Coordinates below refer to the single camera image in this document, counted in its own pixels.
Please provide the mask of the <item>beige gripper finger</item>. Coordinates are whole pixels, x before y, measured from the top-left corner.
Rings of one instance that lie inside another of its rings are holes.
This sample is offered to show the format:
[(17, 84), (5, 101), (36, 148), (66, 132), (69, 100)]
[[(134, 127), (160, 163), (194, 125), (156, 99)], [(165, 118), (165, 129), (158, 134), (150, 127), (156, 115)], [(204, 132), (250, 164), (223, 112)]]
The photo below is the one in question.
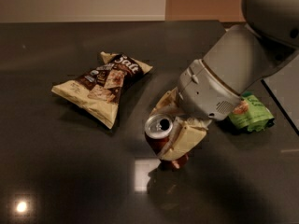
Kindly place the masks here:
[(169, 135), (169, 141), (158, 153), (164, 161), (174, 161), (187, 154), (206, 136), (208, 120), (176, 117)]
[(171, 91), (167, 91), (151, 110), (150, 114), (166, 114), (171, 116), (184, 115), (185, 112), (178, 103), (178, 89), (174, 88)]

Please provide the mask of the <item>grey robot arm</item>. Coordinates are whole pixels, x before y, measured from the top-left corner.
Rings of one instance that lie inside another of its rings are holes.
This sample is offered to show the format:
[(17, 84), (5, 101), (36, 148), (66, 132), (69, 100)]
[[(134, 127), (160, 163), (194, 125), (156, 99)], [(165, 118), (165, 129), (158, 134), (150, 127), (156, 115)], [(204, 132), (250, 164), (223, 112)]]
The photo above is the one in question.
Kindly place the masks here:
[(255, 81), (298, 54), (299, 0), (242, 0), (246, 23), (232, 26), (180, 75), (152, 110), (146, 138), (161, 161), (186, 156), (212, 121), (223, 120)]

